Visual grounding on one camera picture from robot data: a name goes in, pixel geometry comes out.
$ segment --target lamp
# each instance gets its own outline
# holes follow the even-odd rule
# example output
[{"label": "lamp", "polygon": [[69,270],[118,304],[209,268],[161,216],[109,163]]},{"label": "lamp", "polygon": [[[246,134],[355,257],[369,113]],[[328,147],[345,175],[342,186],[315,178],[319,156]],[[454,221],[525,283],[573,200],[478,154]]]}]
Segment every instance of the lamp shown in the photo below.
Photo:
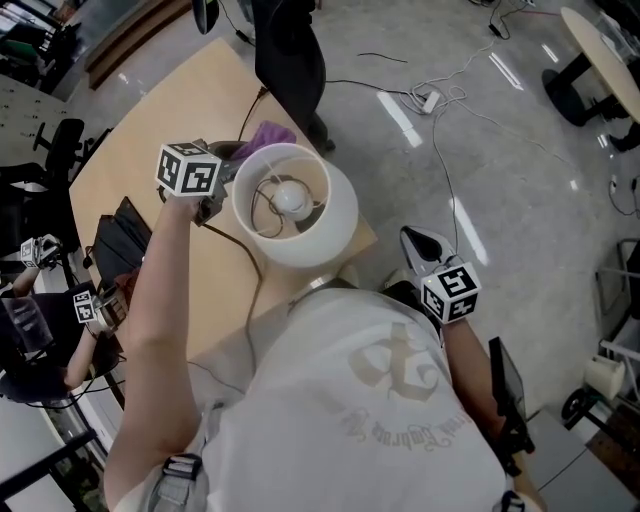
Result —
[{"label": "lamp", "polygon": [[358,200],[347,177],[296,144],[273,144],[249,156],[235,176],[231,200],[260,250],[289,267],[331,261],[358,224]]}]

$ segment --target white container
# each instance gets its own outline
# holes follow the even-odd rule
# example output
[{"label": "white container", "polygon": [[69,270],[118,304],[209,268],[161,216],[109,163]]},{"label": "white container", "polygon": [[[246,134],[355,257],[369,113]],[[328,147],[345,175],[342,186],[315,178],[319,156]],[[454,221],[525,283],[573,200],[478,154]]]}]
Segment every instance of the white container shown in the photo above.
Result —
[{"label": "white container", "polygon": [[622,389],[625,367],[621,361],[593,356],[584,367],[584,381],[607,400],[613,400]]}]

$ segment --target desk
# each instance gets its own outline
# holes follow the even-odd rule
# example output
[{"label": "desk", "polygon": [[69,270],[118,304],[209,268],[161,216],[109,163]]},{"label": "desk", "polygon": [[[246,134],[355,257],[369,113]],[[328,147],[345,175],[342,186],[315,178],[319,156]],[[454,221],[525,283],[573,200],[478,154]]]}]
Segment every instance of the desk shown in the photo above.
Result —
[{"label": "desk", "polygon": [[[93,244],[98,219],[112,214],[125,195],[153,229],[162,206],[154,183],[160,144],[198,138],[207,142],[235,140],[260,86],[221,39],[159,83],[107,137],[71,187],[82,246]],[[250,137],[265,119],[290,128],[299,144],[313,149],[271,95],[254,110],[245,137]],[[247,244],[265,270],[255,317],[286,302],[310,280],[336,272],[344,261],[376,241],[369,225],[360,218],[350,245],[336,261],[320,269],[299,271],[266,260],[236,221],[230,197],[210,224]],[[97,283],[95,266],[90,272]],[[192,225],[189,285],[187,355],[193,358],[244,325],[256,276],[242,249]]]},{"label": "desk", "polygon": [[[545,90],[555,107],[570,123],[584,126],[589,119],[619,102],[634,121],[640,122],[640,90],[627,66],[602,41],[598,29],[585,18],[567,7],[563,7],[560,12],[582,48],[582,53],[560,73],[551,69],[542,73]],[[591,66],[613,94],[592,107],[585,108],[571,83]]]}]

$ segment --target person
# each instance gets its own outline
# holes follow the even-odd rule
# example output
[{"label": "person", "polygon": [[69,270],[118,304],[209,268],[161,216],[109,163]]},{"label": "person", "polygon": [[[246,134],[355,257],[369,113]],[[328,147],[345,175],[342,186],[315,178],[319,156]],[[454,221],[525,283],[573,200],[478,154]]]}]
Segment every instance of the person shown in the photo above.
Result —
[{"label": "person", "polygon": [[96,350],[102,332],[98,322],[84,326],[76,318],[73,296],[93,293],[93,285],[30,295],[39,273],[38,268],[27,268],[0,294],[0,370],[5,372],[0,395],[15,402],[67,398],[88,378],[94,360],[105,368],[118,358],[106,341]]},{"label": "person", "polygon": [[208,490],[198,508],[173,495],[172,510],[490,511],[513,492],[518,510],[544,510],[522,456],[511,482],[483,437],[503,419],[470,325],[443,325],[443,351],[424,315],[373,292],[304,298],[246,396],[198,411],[185,356],[193,215],[186,198],[167,200],[131,300],[124,415],[105,471],[112,511],[154,510],[165,461],[198,440]]}]

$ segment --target black bag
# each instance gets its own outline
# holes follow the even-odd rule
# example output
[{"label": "black bag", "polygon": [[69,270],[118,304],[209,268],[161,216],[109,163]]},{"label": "black bag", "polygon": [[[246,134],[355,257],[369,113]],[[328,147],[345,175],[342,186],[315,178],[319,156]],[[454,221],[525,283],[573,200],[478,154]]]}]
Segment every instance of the black bag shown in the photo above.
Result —
[{"label": "black bag", "polygon": [[100,272],[99,288],[109,289],[115,278],[129,274],[142,265],[142,258],[151,239],[151,230],[125,197],[115,215],[103,215],[93,247],[87,248]]}]

